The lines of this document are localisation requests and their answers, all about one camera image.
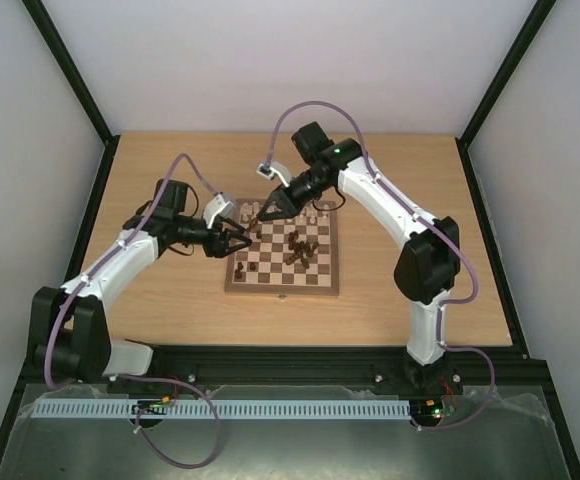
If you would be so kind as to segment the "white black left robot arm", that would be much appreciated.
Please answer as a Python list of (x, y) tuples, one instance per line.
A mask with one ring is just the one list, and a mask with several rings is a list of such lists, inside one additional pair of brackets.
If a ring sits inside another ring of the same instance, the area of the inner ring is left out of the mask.
[(196, 217), (184, 212), (188, 190), (185, 182), (159, 180), (154, 197), (123, 224), (115, 242), (91, 266), (58, 288), (36, 292), (27, 359), (42, 370), (50, 388), (147, 373), (152, 347), (112, 339), (107, 315), (125, 288), (166, 251), (198, 246), (209, 258), (225, 258), (250, 246), (244, 227), (231, 218), (236, 207), (231, 195), (215, 194)]

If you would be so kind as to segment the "wooden chess board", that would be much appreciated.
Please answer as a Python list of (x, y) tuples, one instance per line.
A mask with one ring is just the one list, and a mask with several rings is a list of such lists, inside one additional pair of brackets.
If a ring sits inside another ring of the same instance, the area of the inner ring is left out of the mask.
[[(319, 211), (328, 213), (326, 221), (317, 225), (279, 225), (269, 222), (259, 223), (256, 233), (248, 234), (252, 240), (250, 247), (240, 250), (228, 258), (224, 291), (231, 294), (264, 295), (316, 295), (334, 296), (339, 294), (339, 239), (338, 217), (335, 203), (318, 201), (312, 205)], [(297, 261), (286, 265), (290, 255), (288, 234), (298, 231), (299, 239), (320, 246), (309, 259), (309, 268), (304, 269)], [(238, 262), (244, 264), (243, 277), (234, 279)], [(257, 264), (257, 271), (250, 272), (249, 264)]]

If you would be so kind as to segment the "dark pawn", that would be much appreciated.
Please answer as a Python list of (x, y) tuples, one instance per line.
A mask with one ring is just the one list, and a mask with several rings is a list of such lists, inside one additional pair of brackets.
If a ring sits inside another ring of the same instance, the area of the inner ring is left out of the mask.
[(252, 220), (249, 221), (246, 232), (248, 234), (256, 233), (258, 231), (258, 228), (259, 228), (259, 219), (257, 217), (254, 217)]

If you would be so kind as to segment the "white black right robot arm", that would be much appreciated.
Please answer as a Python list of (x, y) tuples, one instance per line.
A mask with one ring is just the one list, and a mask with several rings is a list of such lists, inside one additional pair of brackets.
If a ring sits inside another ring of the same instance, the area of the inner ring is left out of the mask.
[(406, 367), (406, 379), (417, 391), (430, 390), (441, 379), (436, 361), (443, 355), (445, 303), (460, 271), (457, 223), (434, 217), (405, 196), (368, 156), (362, 140), (336, 143), (316, 122), (300, 128), (291, 140), (308, 168), (293, 176), (268, 153), (257, 173), (281, 184), (269, 195), (259, 219), (294, 218), (330, 188), (364, 207), (400, 249), (393, 277), (410, 301), (407, 352), (415, 360)]

